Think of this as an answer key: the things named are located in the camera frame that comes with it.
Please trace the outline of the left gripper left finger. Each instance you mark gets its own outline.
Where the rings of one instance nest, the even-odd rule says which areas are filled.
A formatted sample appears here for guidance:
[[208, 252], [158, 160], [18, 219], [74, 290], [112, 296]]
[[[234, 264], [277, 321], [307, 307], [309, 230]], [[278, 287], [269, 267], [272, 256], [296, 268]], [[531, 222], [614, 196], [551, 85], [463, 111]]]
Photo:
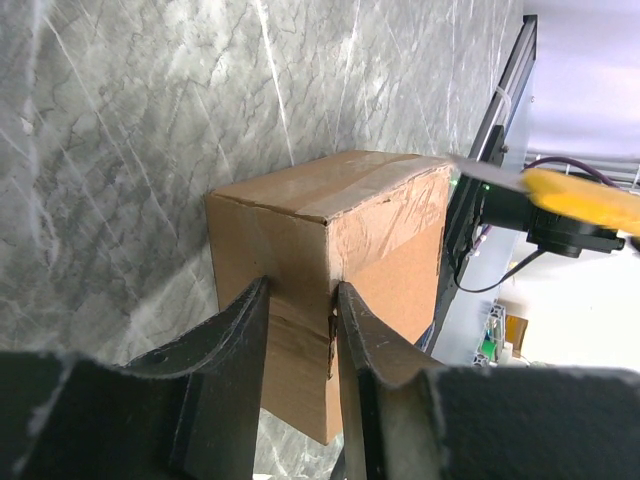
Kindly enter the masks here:
[[266, 278], [124, 366], [1, 355], [5, 479], [248, 479], [269, 314]]

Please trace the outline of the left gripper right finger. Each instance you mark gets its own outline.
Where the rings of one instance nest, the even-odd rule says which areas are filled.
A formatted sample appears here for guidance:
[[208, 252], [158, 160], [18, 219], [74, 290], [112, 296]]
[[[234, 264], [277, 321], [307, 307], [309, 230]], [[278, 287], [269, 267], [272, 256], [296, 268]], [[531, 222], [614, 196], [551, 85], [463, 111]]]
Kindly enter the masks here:
[[337, 289], [350, 479], [635, 479], [639, 376], [446, 366]]

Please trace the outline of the brown cardboard express box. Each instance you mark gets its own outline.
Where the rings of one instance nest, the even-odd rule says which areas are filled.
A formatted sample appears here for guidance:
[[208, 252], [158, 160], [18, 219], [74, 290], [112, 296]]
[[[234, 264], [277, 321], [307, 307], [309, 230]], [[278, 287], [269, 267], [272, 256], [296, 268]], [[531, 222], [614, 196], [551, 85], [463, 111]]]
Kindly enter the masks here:
[[341, 431], [335, 296], [352, 284], [408, 341], [431, 325], [451, 164], [349, 151], [205, 198], [218, 304], [270, 283], [261, 405], [321, 443]]

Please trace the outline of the yellow utility knife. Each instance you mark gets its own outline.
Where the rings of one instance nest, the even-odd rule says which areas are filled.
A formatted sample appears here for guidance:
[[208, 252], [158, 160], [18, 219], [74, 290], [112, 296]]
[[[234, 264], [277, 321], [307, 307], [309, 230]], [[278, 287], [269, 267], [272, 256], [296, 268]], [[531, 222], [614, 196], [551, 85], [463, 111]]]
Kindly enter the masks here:
[[450, 154], [461, 174], [523, 193], [550, 212], [611, 230], [639, 235], [639, 197], [624, 190], [541, 168], [510, 172], [497, 166]]

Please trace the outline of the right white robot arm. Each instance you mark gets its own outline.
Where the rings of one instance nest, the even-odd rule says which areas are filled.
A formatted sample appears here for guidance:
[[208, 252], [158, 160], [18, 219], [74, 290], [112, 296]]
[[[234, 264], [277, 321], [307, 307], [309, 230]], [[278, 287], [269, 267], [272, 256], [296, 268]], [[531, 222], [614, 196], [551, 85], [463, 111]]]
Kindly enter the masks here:
[[487, 186], [480, 215], [483, 224], [526, 233], [539, 250], [578, 258], [584, 250], [610, 254], [625, 240], [616, 231], [575, 220], [535, 206], [528, 197], [499, 186]]

